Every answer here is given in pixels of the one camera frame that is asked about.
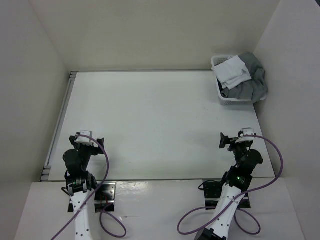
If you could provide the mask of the white skirt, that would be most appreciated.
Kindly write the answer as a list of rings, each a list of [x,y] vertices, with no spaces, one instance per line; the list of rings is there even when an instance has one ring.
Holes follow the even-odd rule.
[[[216,55],[211,58],[212,70],[222,89],[231,90],[252,79],[246,64],[238,55]]]

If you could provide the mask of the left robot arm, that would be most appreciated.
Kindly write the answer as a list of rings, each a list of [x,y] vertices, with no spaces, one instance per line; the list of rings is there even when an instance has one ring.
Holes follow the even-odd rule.
[[[94,146],[91,132],[77,133],[70,136],[73,148],[63,154],[66,166],[66,189],[73,206],[75,239],[99,240],[100,234],[95,217],[95,198],[100,193],[96,178],[87,170],[92,156],[102,155],[104,140],[99,139]]]

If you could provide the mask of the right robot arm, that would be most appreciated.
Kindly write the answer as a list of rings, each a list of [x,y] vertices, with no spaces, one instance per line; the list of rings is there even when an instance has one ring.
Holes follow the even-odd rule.
[[[244,198],[239,194],[248,190],[252,173],[258,164],[263,163],[261,154],[251,146],[254,141],[254,130],[243,128],[238,132],[238,137],[228,137],[220,134],[219,148],[228,146],[228,151],[233,152],[236,164],[226,172],[219,184],[221,193],[213,217],[216,220],[197,232],[196,240],[226,240],[236,210]]]

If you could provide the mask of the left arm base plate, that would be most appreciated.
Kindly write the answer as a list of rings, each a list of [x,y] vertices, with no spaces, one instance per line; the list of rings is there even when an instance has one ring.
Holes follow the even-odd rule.
[[[69,191],[66,187],[61,187],[61,190],[69,196]],[[84,194],[84,200],[93,192],[94,189],[87,190],[86,192],[80,191],[77,192]],[[97,192],[90,198],[90,201],[93,203],[94,201],[94,209],[95,212],[98,213],[102,210],[105,212],[114,212],[115,211],[115,195],[116,195],[116,183],[115,182],[107,182],[104,183]],[[68,213],[73,213],[77,206],[80,206],[80,203],[73,203],[71,197],[69,196],[69,205],[68,205]]]

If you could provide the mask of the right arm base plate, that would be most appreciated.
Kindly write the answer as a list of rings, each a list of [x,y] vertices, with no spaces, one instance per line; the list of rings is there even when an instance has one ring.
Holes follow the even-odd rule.
[[[220,196],[222,194],[222,184],[220,181],[216,180],[205,180],[199,186],[198,189],[203,191],[205,206],[206,207],[216,207]],[[246,194],[244,198],[240,201],[238,208],[249,209],[251,208],[251,203],[249,195]]]

